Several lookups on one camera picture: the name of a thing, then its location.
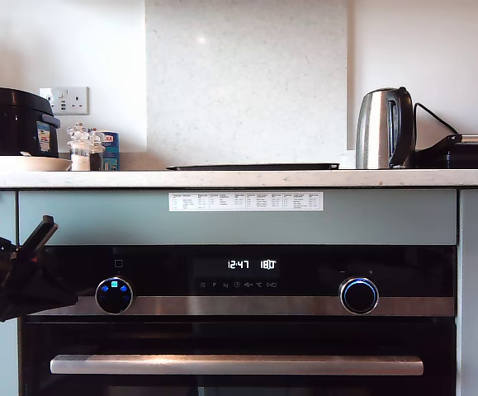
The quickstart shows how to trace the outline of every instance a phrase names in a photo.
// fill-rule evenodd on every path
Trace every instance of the kitchen countertop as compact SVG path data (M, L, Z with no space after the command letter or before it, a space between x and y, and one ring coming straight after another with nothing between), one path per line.
M478 169L0 172L1 190L94 188L478 188Z

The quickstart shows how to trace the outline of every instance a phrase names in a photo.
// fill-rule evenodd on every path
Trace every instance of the label sticker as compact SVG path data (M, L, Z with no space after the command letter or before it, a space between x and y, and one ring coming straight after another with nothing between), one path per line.
M44 122L37 121L37 134L39 136L40 151L50 151L50 126Z
M322 191L169 193L170 212L323 211Z

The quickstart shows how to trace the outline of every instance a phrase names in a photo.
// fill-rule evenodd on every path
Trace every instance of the can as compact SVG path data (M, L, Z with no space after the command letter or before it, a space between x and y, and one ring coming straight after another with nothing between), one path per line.
M105 139L102 145L105 148L103 153L103 171L118 171L120 169L120 136L116 132L105 132Z

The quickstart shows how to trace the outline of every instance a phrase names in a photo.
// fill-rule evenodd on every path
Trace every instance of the control knob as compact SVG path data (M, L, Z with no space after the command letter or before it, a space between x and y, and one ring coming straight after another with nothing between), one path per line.
M97 305L108 314L123 314L133 299L129 282L117 276L105 279L96 289Z
M339 286L339 298L347 311L364 315L378 304L378 289L367 278L348 278Z

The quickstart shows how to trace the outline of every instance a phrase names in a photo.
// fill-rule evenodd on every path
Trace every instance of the black rice cooker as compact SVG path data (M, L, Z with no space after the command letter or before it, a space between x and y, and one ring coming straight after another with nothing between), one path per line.
M57 129L50 103L43 97L0 88L0 155L59 157Z

